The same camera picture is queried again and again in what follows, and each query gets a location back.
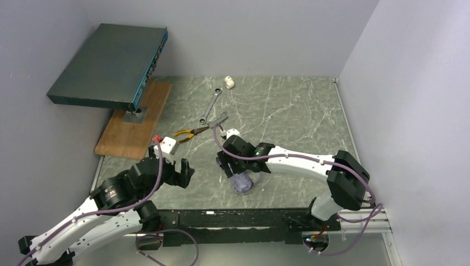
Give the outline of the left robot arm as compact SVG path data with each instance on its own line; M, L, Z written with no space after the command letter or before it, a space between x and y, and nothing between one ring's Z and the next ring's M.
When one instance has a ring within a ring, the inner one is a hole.
M134 232L164 228L150 196L163 184L186 188L195 170L187 159L173 163L146 157L103 180L72 214L38 236L18 241L26 265L72 265L81 254Z

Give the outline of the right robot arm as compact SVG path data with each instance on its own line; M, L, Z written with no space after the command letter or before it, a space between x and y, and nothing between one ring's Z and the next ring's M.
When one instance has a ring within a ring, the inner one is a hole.
M315 197L308 210L309 218L319 223L344 209L361 210L370 180L367 171L347 151L312 155L266 142L254 146L237 135L226 139L216 162L238 193L249 191L261 173L288 173L326 184L327 192Z

